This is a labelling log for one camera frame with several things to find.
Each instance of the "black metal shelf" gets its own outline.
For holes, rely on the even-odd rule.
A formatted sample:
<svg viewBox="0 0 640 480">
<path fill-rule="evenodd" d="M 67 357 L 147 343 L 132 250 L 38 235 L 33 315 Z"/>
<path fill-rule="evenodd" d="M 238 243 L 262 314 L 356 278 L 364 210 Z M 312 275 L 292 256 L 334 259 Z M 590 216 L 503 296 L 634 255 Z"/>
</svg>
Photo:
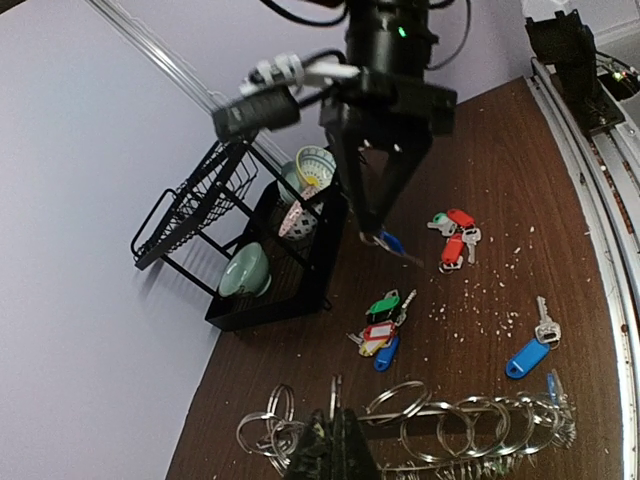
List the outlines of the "black metal shelf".
<svg viewBox="0 0 640 480">
<path fill-rule="evenodd" d="M 272 285 L 261 297 L 222 298 L 215 295 L 205 319 L 223 331 L 253 327 L 275 320 L 284 320 L 328 307 L 326 288 L 331 279 L 338 255 L 342 231 L 347 215 L 347 202 L 339 194 L 329 195 L 318 226 L 307 238 L 292 243 L 292 248 L 307 265 L 286 254 L 273 239 L 251 221 L 241 235 L 237 248 L 258 241 L 269 257 Z M 287 208 L 279 202 L 277 182 L 267 186 L 256 205 L 255 212 L 277 226 Z"/>
<path fill-rule="evenodd" d="M 263 191 L 252 210 L 244 197 L 258 168 L 256 161 L 276 178 Z M 318 219 L 318 225 L 306 238 L 289 242 L 277 234 L 288 206 L 280 200 L 278 182 Z M 147 225 L 158 214 L 167 199 L 170 206 L 161 216 L 153 233 L 137 245 Z M 312 206 L 324 202 L 322 213 Z M 243 233 L 221 245 L 203 233 L 230 210 L 237 208 L 248 218 Z M 335 176 L 332 184 L 314 198 L 305 200 L 280 172 L 269 164 L 251 145 L 216 142 L 195 171 L 177 189 L 167 189 L 131 242 L 135 265 L 146 269 L 162 260 L 188 280 L 212 296 L 205 320 L 224 331 L 238 330 L 286 318 L 306 315 L 328 308 L 326 287 L 338 254 L 342 230 L 348 211 Z M 176 262 L 171 254 L 191 238 L 199 236 L 227 259 L 248 243 L 259 242 L 269 258 L 272 284 L 260 297 L 223 298 L 211 286 Z"/>
</svg>

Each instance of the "wood grain surface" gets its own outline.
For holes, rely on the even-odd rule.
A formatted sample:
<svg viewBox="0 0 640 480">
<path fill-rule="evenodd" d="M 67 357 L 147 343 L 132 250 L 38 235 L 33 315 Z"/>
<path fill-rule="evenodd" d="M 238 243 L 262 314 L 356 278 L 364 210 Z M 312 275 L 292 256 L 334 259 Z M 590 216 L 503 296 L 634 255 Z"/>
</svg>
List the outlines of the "wood grain surface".
<svg viewBox="0 0 640 480">
<path fill-rule="evenodd" d="M 474 215 L 484 239 L 475 266 L 444 276 L 437 271 L 444 239 L 425 224 L 453 207 Z M 578 440 L 569 451 L 543 451 L 537 468 L 525 462 L 509 478 L 620 479 L 620 406 L 605 292 L 573 186 L 524 81 L 459 107 L 455 134 L 437 140 L 387 228 L 424 258 L 425 268 L 364 247 L 351 222 L 328 293 L 331 312 L 221 336 L 167 478 L 278 478 L 234 437 L 240 419 L 263 411 L 279 383 L 295 389 L 297 417 L 305 420 L 314 408 L 328 407 L 335 373 L 344 375 L 344 404 L 362 412 L 383 389 L 407 379 L 423 380 L 434 398 L 454 402 L 544 391 L 546 373 L 556 368 L 577 408 Z M 345 335 L 360 331 L 365 310 L 392 288 L 405 294 L 416 288 L 418 296 L 396 359 L 381 374 Z M 563 339 L 534 372 L 511 381 L 505 365 L 532 338 L 537 295 L 547 298 Z M 397 442 L 373 443 L 379 462 L 399 458 Z"/>
</svg>

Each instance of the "bowl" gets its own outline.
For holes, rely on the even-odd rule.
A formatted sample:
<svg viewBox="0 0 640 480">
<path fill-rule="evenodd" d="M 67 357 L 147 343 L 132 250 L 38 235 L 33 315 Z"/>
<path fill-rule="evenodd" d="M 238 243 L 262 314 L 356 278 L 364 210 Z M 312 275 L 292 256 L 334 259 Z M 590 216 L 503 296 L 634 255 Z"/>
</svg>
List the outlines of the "bowl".
<svg viewBox="0 0 640 480">
<path fill-rule="evenodd" d="M 221 297 L 264 294 L 271 285 L 269 260 L 258 242 L 241 248 L 227 264 L 218 293 Z"/>
<path fill-rule="evenodd" d="M 318 193 L 318 191 L 316 187 L 307 187 L 300 196 L 308 200 Z M 313 209 L 320 215 L 323 206 L 324 203 L 318 203 Z M 296 200 L 285 215 L 284 220 L 282 220 L 278 235 L 291 241 L 302 240 L 313 232 L 317 224 L 318 219 L 314 217 L 309 210 L 305 210 L 302 205 L 300 205 L 300 202 Z"/>
<path fill-rule="evenodd" d="M 298 173 L 298 167 L 294 161 L 285 163 L 280 170 L 280 175 L 282 175 L 285 181 L 298 193 L 302 193 L 305 187 L 308 186 L 306 182 L 301 179 Z M 295 197 L 285 188 L 282 182 L 278 182 L 278 191 L 280 192 L 280 198 L 285 204 L 291 205 L 296 201 Z"/>
<path fill-rule="evenodd" d="M 296 156 L 298 175 L 309 185 L 322 190 L 331 185 L 336 162 L 328 150 L 320 147 L 303 147 Z"/>
</svg>

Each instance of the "keychain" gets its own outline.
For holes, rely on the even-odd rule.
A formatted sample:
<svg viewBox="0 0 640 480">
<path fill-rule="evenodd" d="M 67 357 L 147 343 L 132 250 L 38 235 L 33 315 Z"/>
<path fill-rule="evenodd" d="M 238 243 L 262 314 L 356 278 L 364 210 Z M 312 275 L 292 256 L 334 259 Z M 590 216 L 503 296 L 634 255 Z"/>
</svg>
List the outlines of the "keychain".
<svg viewBox="0 0 640 480">
<path fill-rule="evenodd" d="M 409 255 L 400 240 L 391 235 L 388 232 L 382 230 L 379 236 L 373 237 L 374 242 L 380 247 L 384 248 L 387 252 L 397 255 L 398 257 L 402 257 L 406 260 L 409 260 L 412 263 L 415 263 L 420 268 L 424 268 L 424 262 L 413 255 Z"/>
</svg>

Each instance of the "red key tag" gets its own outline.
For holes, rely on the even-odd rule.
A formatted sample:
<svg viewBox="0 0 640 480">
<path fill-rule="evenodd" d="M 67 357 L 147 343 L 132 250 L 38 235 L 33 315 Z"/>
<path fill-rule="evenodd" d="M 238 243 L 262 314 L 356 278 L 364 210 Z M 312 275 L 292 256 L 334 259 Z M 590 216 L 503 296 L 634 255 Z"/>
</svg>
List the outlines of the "red key tag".
<svg viewBox="0 0 640 480">
<path fill-rule="evenodd" d="M 476 221 L 471 215 L 463 212 L 462 210 L 458 210 L 457 208 L 448 210 L 447 217 L 460 225 L 462 228 L 471 228 L 476 224 Z"/>
<path fill-rule="evenodd" d="M 442 251 L 442 263 L 445 265 L 456 264 L 463 250 L 464 242 L 462 241 L 462 235 L 456 233 L 449 239 Z"/>
<path fill-rule="evenodd" d="M 396 324 L 392 321 L 369 325 L 365 328 L 362 337 L 366 342 L 375 340 L 389 340 L 396 333 Z"/>
</svg>

